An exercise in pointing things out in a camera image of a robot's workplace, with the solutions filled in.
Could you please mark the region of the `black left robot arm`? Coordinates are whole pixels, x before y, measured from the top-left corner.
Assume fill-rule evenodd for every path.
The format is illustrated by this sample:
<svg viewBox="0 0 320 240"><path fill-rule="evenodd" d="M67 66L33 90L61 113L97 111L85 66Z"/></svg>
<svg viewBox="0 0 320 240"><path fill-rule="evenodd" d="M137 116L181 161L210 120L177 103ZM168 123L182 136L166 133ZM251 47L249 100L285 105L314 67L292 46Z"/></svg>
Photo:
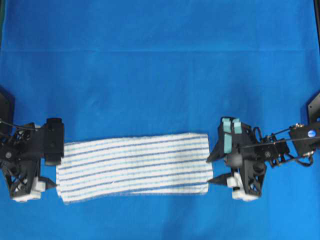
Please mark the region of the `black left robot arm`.
<svg viewBox="0 0 320 240"><path fill-rule="evenodd" d="M42 126L0 121L0 170L13 201L39 200L43 192L56 188L54 181L41 176L41 161L47 166L60 165L64 140L60 118L49 118Z"/></svg>

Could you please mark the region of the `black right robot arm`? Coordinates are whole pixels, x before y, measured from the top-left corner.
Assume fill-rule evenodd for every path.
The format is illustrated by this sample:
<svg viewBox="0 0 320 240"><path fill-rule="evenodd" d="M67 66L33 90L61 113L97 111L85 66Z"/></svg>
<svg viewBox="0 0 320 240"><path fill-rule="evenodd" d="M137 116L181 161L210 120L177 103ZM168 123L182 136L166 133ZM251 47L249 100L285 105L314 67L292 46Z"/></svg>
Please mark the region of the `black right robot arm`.
<svg viewBox="0 0 320 240"><path fill-rule="evenodd" d="M218 141L206 161L223 159L230 172L213 177L208 183L231 188L233 199L246 202L261 197L267 164L274 168L296 162L310 167L320 147L319 122L289 126L289 138L282 139L277 139L276 133L262 136L259 127L229 116L220 119L217 130Z"/></svg>

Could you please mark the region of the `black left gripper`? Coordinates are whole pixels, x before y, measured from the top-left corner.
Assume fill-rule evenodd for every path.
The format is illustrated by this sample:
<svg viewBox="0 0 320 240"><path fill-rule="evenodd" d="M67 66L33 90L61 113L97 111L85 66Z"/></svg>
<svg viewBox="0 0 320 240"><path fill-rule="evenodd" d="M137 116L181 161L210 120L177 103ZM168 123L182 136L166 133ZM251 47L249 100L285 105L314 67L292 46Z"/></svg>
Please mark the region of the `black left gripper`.
<svg viewBox="0 0 320 240"><path fill-rule="evenodd" d="M40 176L41 158L46 166L61 164L60 154L44 156L44 129L33 122L12 126L11 134L0 132L0 170L11 200L26 203L39 200L42 193L55 189L57 184L48 177Z"/></svg>

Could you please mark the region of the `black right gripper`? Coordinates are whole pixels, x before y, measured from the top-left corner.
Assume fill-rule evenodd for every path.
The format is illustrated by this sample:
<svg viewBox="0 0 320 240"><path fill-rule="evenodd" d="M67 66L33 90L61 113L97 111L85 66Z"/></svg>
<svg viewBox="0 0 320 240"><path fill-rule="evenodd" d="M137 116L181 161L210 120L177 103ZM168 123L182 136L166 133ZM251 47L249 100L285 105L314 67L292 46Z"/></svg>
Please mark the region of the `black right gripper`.
<svg viewBox="0 0 320 240"><path fill-rule="evenodd" d="M242 154L243 165L230 168L230 173L218 175L208 184L226 186L232 189L232 198L250 202L262 195L267 171L266 162L272 167L287 162L290 153L288 144L274 135L262 136L259 127L252 128L238 118L222 117L218 127L218 141L206 159L207 163L218 161L235 150Z"/></svg>

